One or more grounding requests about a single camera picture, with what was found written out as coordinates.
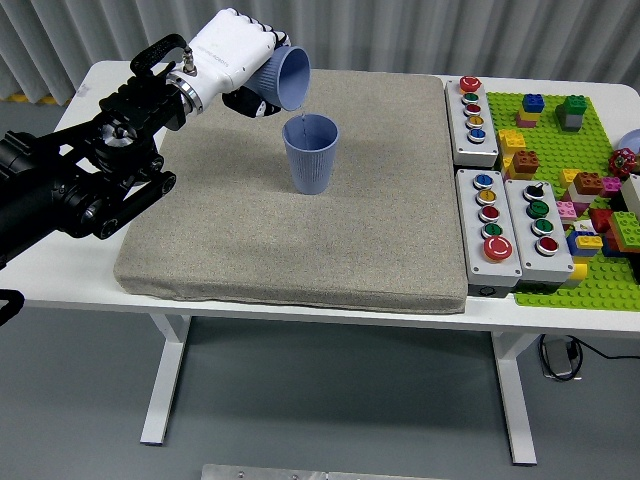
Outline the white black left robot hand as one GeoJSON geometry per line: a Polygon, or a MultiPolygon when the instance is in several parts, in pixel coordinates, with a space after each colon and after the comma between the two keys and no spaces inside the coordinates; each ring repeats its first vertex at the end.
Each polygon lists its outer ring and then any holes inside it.
{"type": "Polygon", "coordinates": [[[219,11],[183,51],[167,81],[182,94],[186,114],[201,114],[222,95],[232,110],[249,117],[270,116],[282,107],[256,87],[251,77],[274,53],[291,45],[288,34],[234,8],[219,11]]]}

